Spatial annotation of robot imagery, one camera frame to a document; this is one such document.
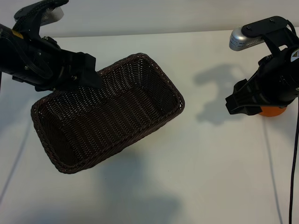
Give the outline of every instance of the orange ball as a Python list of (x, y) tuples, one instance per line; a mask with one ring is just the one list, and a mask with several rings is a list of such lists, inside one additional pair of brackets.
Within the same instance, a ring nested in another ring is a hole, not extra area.
[(278, 106), (261, 106), (261, 109), (263, 112), (260, 112), (260, 115), (265, 117), (275, 117), (282, 114), (286, 110), (286, 107), (280, 108)]

